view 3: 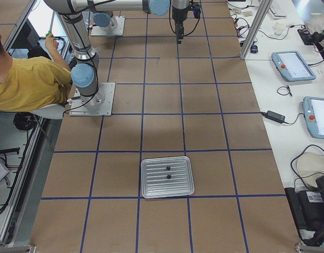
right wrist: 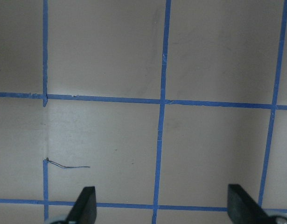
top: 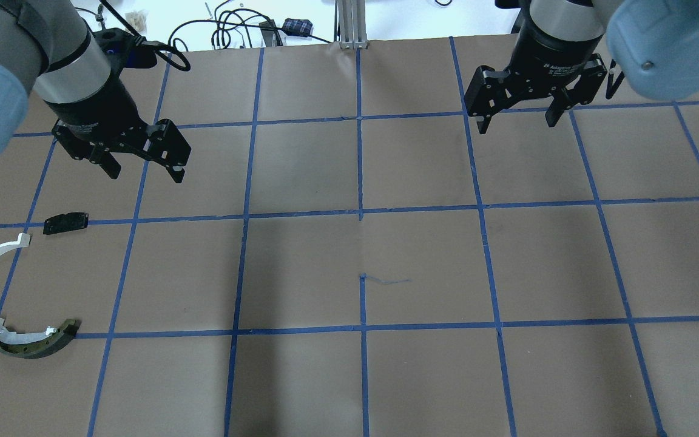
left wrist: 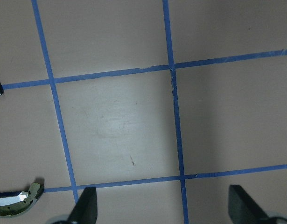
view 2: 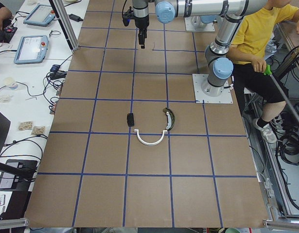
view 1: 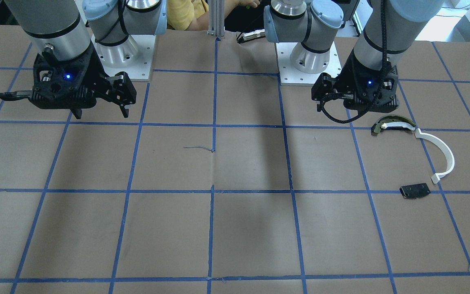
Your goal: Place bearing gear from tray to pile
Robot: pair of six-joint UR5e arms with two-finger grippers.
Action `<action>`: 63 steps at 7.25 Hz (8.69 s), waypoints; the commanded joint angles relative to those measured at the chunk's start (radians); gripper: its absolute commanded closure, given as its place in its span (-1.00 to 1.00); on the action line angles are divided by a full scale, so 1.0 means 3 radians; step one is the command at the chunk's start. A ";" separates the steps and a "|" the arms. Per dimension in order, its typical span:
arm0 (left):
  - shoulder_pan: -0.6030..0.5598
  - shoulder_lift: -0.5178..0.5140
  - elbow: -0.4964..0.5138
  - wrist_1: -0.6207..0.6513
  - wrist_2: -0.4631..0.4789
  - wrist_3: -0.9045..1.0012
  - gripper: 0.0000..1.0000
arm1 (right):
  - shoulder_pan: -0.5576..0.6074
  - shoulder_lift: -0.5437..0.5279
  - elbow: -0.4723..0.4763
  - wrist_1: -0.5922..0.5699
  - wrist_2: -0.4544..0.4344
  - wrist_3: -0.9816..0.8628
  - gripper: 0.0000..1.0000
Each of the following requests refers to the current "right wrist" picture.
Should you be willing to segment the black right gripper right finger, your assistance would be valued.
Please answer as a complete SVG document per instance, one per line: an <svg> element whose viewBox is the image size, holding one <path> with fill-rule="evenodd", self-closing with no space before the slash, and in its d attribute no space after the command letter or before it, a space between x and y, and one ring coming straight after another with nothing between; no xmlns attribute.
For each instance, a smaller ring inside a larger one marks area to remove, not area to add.
<svg viewBox="0 0 287 224"><path fill-rule="evenodd" d="M239 184L228 185L227 214L233 224L273 224L273 217L268 216Z"/></svg>

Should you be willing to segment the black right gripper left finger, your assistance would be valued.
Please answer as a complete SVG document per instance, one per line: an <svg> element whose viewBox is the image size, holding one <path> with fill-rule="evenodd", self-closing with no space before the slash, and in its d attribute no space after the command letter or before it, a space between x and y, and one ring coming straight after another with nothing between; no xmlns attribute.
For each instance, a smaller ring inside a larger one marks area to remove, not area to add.
<svg viewBox="0 0 287 224"><path fill-rule="evenodd" d="M84 187L66 217L67 224L94 224L97 218L95 187Z"/></svg>

